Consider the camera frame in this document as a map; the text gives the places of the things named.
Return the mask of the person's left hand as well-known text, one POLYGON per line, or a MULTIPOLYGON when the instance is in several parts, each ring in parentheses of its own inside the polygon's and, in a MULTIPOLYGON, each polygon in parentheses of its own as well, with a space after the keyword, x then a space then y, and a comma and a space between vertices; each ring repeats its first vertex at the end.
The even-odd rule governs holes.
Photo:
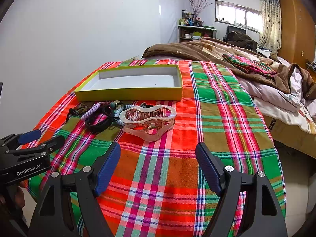
POLYGON ((6 188, 6 190, 8 190, 8 197, 14 201, 18 208, 23 208, 25 206, 24 186, 23 183, 18 183, 6 188))

